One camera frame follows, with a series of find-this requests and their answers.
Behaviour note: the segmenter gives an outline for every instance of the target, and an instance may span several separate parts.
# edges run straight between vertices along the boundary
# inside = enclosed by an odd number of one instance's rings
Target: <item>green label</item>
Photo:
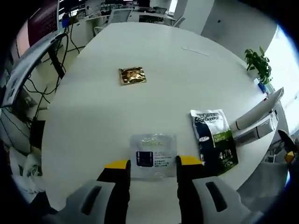
[[[232,132],[227,131],[227,132],[222,132],[222,133],[213,135],[213,140],[216,143],[216,142],[219,142],[219,141],[223,141],[225,139],[229,139],[231,137],[233,137]]]

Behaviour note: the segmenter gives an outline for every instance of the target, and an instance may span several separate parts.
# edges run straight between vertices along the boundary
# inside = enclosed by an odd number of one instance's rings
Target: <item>desk leg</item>
[[[53,66],[58,74],[58,76],[62,79],[65,75],[63,69],[62,69],[62,66],[60,65],[60,62],[56,56],[56,52],[53,48],[53,46],[51,46],[49,49],[48,49],[48,54],[50,56],[50,59],[53,63]]]

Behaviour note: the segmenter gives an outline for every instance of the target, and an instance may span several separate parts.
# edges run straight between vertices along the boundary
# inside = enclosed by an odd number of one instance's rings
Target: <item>green leaves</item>
[[[270,78],[272,68],[268,64],[270,61],[269,58],[265,57],[265,52],[261,47],[260,52],[261,55],[259,56],[258,53],[254,52],[252,49],[245,50],[245,58],[247,62],[246,70],[257,69],[260,82],[267,84],[272,80],[272,78]]]

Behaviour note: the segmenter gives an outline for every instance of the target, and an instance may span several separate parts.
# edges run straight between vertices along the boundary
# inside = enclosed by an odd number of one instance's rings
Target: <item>potted plant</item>
[[[247,62],[247,69],[246,71],[248,74],[253,78],[257,78],[260,83],[259,87],[268,84],[272,78],[271,76],[271,66],[269,65],[269,58],[265,57],[265,52],[260,47],[261,55],[258,55],[251,49],[247,49],[245,51],[245,58]]]

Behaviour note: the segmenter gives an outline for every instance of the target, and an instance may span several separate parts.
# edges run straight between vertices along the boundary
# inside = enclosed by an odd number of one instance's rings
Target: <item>gold packet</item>
[[[123,85],[146,82],[145,74],[142,67],[119,69],[119,72],[121,76],[121,83]]]

